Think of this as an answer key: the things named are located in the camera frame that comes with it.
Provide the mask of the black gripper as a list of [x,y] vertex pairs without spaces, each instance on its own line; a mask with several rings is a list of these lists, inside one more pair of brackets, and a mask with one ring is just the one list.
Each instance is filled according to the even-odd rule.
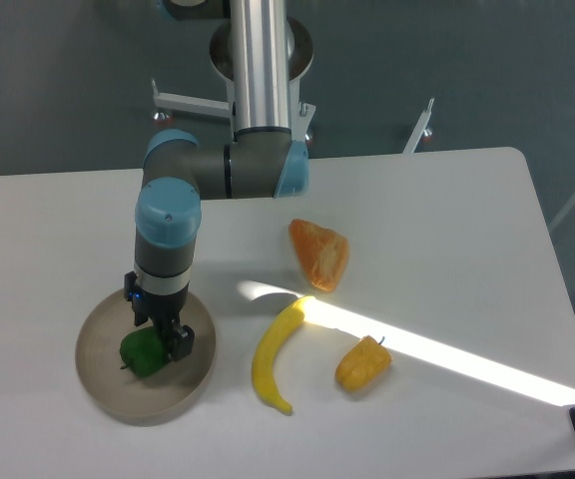
[[181,324],[180,314],[186,304],[188,286],[172,293],[155,294],[144,289],[140,277],[130,271],[124,275],[124,299],[132,305],[134,325],[150,321],[168,351],[170,361],[180,361],[192,353],[195,332]]

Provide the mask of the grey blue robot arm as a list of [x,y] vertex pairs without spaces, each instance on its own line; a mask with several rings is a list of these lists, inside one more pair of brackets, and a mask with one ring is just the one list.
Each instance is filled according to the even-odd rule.
[[233,1],[230,45],[233,138],[203,149],[169,129],[148,144],[135,207],[135,259],[124,297],[140,326],[151,322],[166,362],[190,355],[181,323],[203,200],[281,198],[307,188],[308,152],[292,134],[288,15],[283,1]]

